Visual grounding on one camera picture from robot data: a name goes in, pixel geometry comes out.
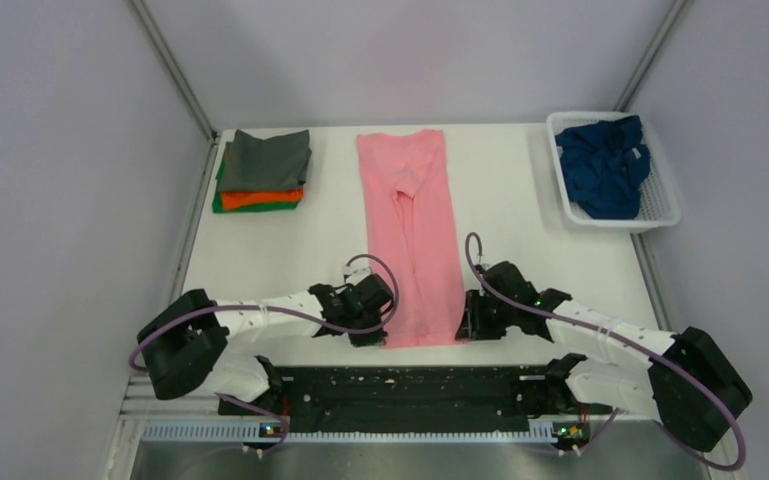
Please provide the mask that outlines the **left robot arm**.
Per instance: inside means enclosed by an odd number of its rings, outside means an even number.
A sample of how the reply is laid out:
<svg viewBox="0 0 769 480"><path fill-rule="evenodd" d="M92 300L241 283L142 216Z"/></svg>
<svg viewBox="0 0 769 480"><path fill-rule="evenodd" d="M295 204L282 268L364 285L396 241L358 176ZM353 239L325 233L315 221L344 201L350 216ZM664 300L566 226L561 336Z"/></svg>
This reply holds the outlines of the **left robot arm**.
<svg viewBox="0 0 769 480"><path fill-rule="evenodd" d="M260 301L216 301L195 289L138 333L129 363L148 374L159 400L219 393L268 413L279 404L280 379L256 344L346 334L354 346L380 345L398 300L398 288L368 269L342 285Z"/></svg>

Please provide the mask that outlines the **pink t shirt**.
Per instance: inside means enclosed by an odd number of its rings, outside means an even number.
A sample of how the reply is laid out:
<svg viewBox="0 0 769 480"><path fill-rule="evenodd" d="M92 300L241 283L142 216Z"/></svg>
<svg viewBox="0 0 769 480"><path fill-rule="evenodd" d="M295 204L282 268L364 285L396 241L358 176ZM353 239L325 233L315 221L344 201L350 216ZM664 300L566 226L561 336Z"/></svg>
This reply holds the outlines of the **pink t shirt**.
<svg viewBox="0 0 769 480"><path fill-rule="evenodd" d="M444 134L366 134L356 145L368 250L387 264L399 288L386 345L451 345L464 313L465 287Z"/></svg>

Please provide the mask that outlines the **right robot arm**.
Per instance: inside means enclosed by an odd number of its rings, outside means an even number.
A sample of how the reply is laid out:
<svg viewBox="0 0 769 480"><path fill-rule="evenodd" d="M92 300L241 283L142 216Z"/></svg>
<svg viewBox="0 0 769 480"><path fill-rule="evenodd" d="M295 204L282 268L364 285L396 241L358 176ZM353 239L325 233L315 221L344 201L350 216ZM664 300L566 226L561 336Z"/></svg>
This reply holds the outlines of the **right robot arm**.
<svg viewBox="0 0 769 480"><path fill-rule="evenodd" d="M508 261L472 265L461 336L496 340L517 329L567 349L551 363L549 404L598 404L646 417L683 446L710 452L753 401L749 386L705 331L652 330L609 317L566 292L537 291Z"/></svg>

